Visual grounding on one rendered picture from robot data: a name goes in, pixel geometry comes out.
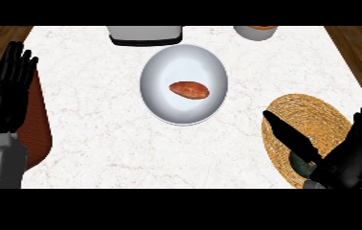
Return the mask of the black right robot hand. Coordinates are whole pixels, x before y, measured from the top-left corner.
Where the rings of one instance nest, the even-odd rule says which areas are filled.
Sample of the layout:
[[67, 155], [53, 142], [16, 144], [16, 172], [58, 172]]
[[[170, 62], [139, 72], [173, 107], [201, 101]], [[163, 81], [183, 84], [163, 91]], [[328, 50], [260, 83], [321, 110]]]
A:
[[269, 110], [263, 116], [284, 145], [306, 163], [315, 162], [310, 180], [327, 189], [362, 189], [362, 108], [353, 114], [346, 139], [325, 157], [318, 154], [309, 138]]

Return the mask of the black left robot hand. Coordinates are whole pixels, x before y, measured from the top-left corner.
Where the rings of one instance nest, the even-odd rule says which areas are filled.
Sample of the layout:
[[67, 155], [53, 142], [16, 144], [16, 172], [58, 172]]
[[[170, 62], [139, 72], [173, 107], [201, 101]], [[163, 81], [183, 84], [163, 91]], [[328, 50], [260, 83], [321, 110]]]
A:
[[0, 58], [0, 133], [15, 133], [24, 124], [37, 63], [24, 44], [12, 41]]

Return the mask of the reddish brown placemat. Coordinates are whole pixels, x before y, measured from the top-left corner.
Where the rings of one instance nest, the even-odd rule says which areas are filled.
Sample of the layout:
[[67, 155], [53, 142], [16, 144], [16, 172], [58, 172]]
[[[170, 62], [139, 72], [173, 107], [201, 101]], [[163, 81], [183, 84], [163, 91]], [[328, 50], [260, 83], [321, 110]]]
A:
[[18, 129], [18, 138], [28, 148], [27, 169], [36, 167], [46, 159], [52, 148], [49, 116], [46, 111], [39, 72], [34, 72], [28, 90], [28, 107], [24, 125]]

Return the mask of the woven straw placemat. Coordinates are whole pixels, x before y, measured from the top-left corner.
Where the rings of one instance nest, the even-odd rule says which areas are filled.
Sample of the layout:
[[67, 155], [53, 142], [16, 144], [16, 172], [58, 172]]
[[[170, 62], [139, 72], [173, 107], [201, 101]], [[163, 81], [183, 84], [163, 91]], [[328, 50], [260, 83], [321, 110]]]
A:
[[[352, 127], [346, 116], [334, 106], [306, 94], [287, 94], [272, 101], [268, 110], [310, 139], [318, 154], [325, 157], [346, 139]], [[307, 178], [302, 177], [291, 168], [288, 160], [291, 150], [275, 137], [268, 120], [262, 122], [262, 133], [265, 148], [275, 168], [290, 185], [302, 189]]]

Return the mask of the white oval bowl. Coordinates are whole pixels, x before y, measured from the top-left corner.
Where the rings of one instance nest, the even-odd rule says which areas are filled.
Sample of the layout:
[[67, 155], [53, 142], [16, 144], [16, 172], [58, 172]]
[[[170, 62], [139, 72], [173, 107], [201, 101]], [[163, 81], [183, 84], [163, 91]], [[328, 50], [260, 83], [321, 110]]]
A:
[[[179, 81], [206, 85], [210, 96], [189, 100], [170, 90]], [[216, 55], [194, 45], [163, 49], [149, 59], [141, 76], [141, 94], [154, 116], [176, 126], [203, 123], [217, 112], [228, 93], [228, 75]]]

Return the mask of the orange sweet potato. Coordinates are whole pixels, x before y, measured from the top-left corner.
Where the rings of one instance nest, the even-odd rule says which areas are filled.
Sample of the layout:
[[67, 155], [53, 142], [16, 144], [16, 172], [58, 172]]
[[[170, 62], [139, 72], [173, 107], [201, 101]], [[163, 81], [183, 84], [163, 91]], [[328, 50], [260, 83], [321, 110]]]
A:
[[210, 96], [210, 90], [204, 84], [195, 81], [179, 81], [170, 85], [170, 90], [191, 100], [201, 100]]

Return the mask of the dark green vegetable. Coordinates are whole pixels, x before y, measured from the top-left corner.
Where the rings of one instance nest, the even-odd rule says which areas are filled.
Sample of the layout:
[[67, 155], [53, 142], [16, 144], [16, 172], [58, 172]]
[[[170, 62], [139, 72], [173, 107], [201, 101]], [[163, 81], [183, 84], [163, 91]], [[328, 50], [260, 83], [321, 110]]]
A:
[[294, 152], [288, 155], [290, 165], [294, 172], [305, 178], [309, 178], [316, 169], [315, 162], [307, 163]]

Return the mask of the grey appliance with black base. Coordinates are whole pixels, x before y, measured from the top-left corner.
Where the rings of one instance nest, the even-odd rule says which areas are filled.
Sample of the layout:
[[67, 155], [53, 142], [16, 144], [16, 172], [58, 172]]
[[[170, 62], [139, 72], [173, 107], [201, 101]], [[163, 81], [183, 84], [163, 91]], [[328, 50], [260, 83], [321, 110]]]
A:
[[182, 42], [182, 26], [108, 26], [118, 46], [164, 46]]

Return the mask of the grey round cup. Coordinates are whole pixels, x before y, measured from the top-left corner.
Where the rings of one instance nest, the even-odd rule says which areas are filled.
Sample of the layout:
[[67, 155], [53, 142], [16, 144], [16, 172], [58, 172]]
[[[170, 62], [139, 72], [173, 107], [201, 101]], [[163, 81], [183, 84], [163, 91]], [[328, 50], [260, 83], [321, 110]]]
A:
[[269, 31], [259, 31], [250, 28], [248, 26], [235, 26], [234, 29], [238, 35], [244, 37], [245, 39], [253, 40], [253, 41], [262, 41], [262, 40], [269, 39], [274, 36], [278, 28]]

